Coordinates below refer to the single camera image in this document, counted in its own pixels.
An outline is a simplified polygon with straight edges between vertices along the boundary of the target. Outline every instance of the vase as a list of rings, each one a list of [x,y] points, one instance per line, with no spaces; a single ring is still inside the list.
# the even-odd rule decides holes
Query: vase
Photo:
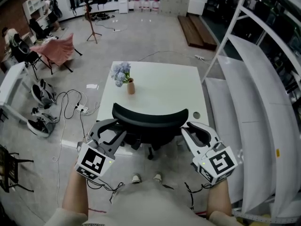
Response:
[[[129,78],[127,83],[127,92],[129,95],[132,95],[135,93],[135,85],[134,85],[134,79]]]

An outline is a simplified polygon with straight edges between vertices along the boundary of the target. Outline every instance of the white shoe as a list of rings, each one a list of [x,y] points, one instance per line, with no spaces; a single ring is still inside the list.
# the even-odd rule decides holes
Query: white shoe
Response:
[[[133,174],[132,184],[141,183],[141,176],[138,173]]]
[[[155,175],[155,177],[153,179],[155,181],[159,182],[160,184],[162,184],[162,178],[163,178],[162,173],[157,171],[156,175]]]

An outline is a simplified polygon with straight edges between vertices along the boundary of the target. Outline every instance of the gray floor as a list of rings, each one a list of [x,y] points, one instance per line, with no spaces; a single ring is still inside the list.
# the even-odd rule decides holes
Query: gray floor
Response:
[[[207,59],[214,56],[212,51],[188,47],[175,17],[133,12],[125,15],[112,14],[116,17],[99,23],[122,31],[113,32],[101,26],[94,26],[95,32],[103,34],[102,37],[97,36],[98,44],[92,39],[86,42],[91,29],[89,23],[82,18],[62,24],[66,29],[60,32],[59,36],[65,37],[73,32],[75,48],[83,54],[83,56],[75,54],[74,59],[68,63],[73,73],[62,67],[54,68],[54,74],[51,75],[48,68],[43,65],[38,67],[39,78],[52,84],[57,94],[70,89],[84,92],[88,97],[87,107],[90,110],[93,110],[95,104],[101,100],[113,61],[137,61],[159,50],[177,51],[192,57],[198,54]],[[144,61],[195,66],[200,76],[204,75],[209,66],[200,60],[172,52],[160,52],[147,57]],[[219,65],[213,67],[209,77],[224,78]],[[96,89],[89,89],[87,87],[89,84],[98,86]],[[209,121],[214,126],[206,86],[204,86],[204,94]],[[53,115],[59,115],[61,100],[62,98],[58,99],[59,105],[51,106],[50,110]],[[75,104],[77,100],[77,95],[71,94],[70,102]],[[38,104],[22,85],[16,92],[12,106],[26,118],[34,120],[30,112]],[[68,107],[66,116],[70,116],[72,111],[73,108]],[[90,116],[83,116],[86,132],[94,124],[97,112]],[[68,176],[77,156],[77,151],[66,145],[75,144],[83,137],[79,114],[75,113],[72,119],[66,120],[62,136],[63,127],[64,120],[61,117],[52,135],[42,139],[36,137],[26,125],[20,124],[10,115],[9,120],[0,123],[0,143],[5,145],[10,152],[19,152],[20,158],[34,160],[34,163],[24,163],[19,166],[20,184],[34,189],[34,193],[16,188],[16,191],[10,190],[7,194],[0,189],[0,200],[6,213],[20,226],[41,226],[57,208],[58,165],[53,162],[53,157],[58,157],[60,153],[61,138],[63,146],[59,159],[58,204],[62,203]],[[142,179],[147,180],[152,178],[155,171],[160,170],[164,174],[164,183],[174,187],[183,203],[190,206],[190,195],[184,182],[187,182],[193,190],[199,189],[200,184],[206,182],[190,166],[192,156],[186,146],[179,144],[179,141],[179,138],[175,138],[173,142],[164,146],[158,151],[157,159],[154,161],[146,158],[147,153],[143,147],[134,151],[126,145],[125,148],[119,150],[116,162],[103,177],[104,181],[116,187],[119,182],[129,183],[134,172],[141,173]],[[110,209],[110,192],[104,189],[88,189],[88,196],[90,208],[101,211]],[[196,212],[206,209],[206,197],[206,190],[194,195]],[[93,216],[98,212],[90,211],[90,213]]]

